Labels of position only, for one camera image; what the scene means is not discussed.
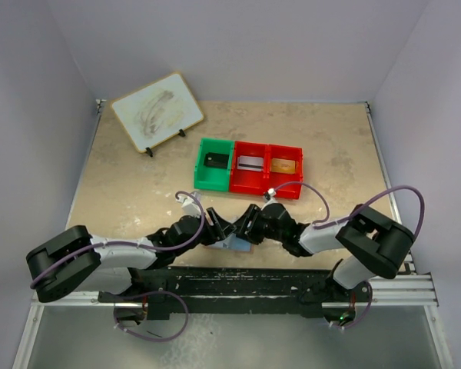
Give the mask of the brown leather card holder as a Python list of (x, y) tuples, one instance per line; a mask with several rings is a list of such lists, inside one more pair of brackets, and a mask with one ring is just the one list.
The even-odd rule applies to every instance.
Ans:
[[(233, 216), (229, 222), (234, 223), (237, 221), (237, 216)], [(235, 233), (231, 234), (228, 238), (223, 241), (212, 242), (210, 240), (210, 235), (208, 232), (208, 221), (205, 225), (205, 236), (204, 245), (208, 248), (217, 249), (217, 250), (227, 250), (227, 251), (239, 251), (239, 252), (250, 252), (251, 251), (251, 243), (249, 241), (245, 241), (241, 238), (238, 238)]]

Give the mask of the black card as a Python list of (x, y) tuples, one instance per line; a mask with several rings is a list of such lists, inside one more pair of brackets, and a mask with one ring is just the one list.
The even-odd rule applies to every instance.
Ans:
[(206, 168), (217, 168), (227, 170), (231, 157), (229, 154), (208, 152), (204, 156), (204, 166)]

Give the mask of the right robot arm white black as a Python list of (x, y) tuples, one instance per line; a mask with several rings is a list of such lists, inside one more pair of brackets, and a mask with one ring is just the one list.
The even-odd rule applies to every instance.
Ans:
[(415, 241), (408, 228), (371, 207), (320, 228), (296, 222), (280, 203), (252, 205), (234, 226), (238, 238), (252, 244), (274, 240), (298, 258), (348, 250), (351, 256), (340, 261), (326, 283), (327, 294), (335, 301), (345, 300), (358, 284), (373, 277), (395, 278)]

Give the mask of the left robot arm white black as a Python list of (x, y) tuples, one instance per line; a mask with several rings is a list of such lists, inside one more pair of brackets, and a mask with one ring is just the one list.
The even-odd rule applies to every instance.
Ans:
[(31, 289), (43, 303), (74, 291), (102, 291), (135, 301), (143, 291), (141, 280), (134, 277), (136, 270), (167, 267), (199, 244), (227, 240), (235, 230), (213, 208), (204, 219), (185, 215), (138, 240), (101, 238), (76, 225), (27, 254)]

